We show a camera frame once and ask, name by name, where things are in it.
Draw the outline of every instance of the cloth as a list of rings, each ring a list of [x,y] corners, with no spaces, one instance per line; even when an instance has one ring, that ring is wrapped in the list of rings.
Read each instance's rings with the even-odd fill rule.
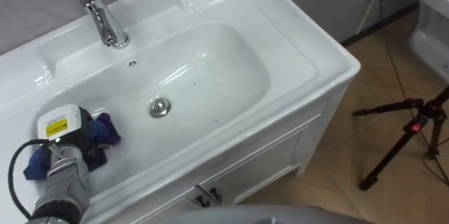
[[[98,145],[115,145],[121,140],[111,121],[111,116],[102,113],[95,121],[88,122],[88,139]],[[98,163],[88,164],[89,171],[98,168]],[[47,147],[40,147],[29,158],[28,166],[23,171],[27,180],[45,180],[51,168],[51,151]]]

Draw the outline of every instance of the white sink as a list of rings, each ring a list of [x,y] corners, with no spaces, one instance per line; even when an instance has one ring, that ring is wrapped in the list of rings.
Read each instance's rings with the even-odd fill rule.
[[[39,114],[68,103],[111,114],[123,140],[91,173],[88,218],[189,173],[360,67],[290,0],[120,0],[110,9],[131,37],[123,50],[104,46],[85,16],[0,57],[3,174],[18,145],[36,137]],[[158,119],[149,115],[156,98],[172,104]],[[28,158],[18,160],[15,184],[32,209],[39,190],[19,168]],[[2,181],[2,213],[16,223]]]
[[[51,98],[47,112],[67,103],[94,116],[111,114],[122,143],[92,173],[102,192],[170,156],[177,156],[250,110],[270,85],[267,68],[232,28],[208,23],[182,31]],[[169,99],[166,117],[149,115],[155,98]]]

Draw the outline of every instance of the tripod leg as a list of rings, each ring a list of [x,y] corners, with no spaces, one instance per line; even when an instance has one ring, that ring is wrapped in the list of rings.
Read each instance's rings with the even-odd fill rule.
[[[382,172],[382,170],[389,164],[389,162],[401,151],[401,149],[408,143],[408,141],[417,133],[419,133],[427,123],[424,118],[416,117],[410,123],[404,127],[404,135],[398,142],[392,147],[392,149],[385,155],[385,157],[380,161],[380,163],[371,171],[368,176],[359,185],[359,189],[367,191],[373,186],[377,181],[377,176]]]
[[[393,148],[385,155],[384,159],[371,171],[371,173],[366,176],[366,178],[359,185],[359,189],[367,191],[373,186],[379,179],[377,175],[388,165],[388,163],[401,151],[401,149],[408,143],[408,141],[414,135],[411,133],[405,133],[402,138],[393,146]]]
[[[393,112],[399,110],[413,109],[424,105],[422,99],[409,98],[402,102],[392,103],[388,105],[381,105],[373,109],[361,109],[352,113],[352,116],[366,116],[373,113]]]
[[[434,128],[432,129],[432,136],[430,140],[430,146],[429,150],[427,151],[426,155],[427,158],[430,160],[434,160],[437,155],[440,153],[438,152],[438,141],[441,135],[441,128],[443,127],[445,121],[445,115],[442,114],[439,117],[434,118]]]

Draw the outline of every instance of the drain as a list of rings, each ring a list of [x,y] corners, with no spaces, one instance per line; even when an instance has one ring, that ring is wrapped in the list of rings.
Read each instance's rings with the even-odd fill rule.
[[[166,98],[158,98],[149,107],[149,114],[154,118],[164,117],[170,112],[171,104]]]
[[[128,66],[129,66],[129,67],[132,67],[132,68],[135,68],[135,67],[137,67],[138,65],[139,65],[138,62],[136,62],[136,61],[134,61],[134,60],[131,60],[131,61],[128,62]]]

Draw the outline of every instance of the cabinet door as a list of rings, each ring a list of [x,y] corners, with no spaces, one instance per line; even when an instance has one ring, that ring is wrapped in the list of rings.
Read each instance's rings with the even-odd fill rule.
[[[262,152],[238,168],[202,185],[219,194],[222,204],[236,204],[291,171],[293,155],[301,133]]]
[[[209,197],[208,194],[205,194],[198,188],[193,187],[188,192],[164,204],[160,209],[153,211],[145,218],[142,218],[141,221],[137,221],[135,223],[157,224],[167,218],[172,218],[183,213],[214,206],[217,206],[217,204]]]

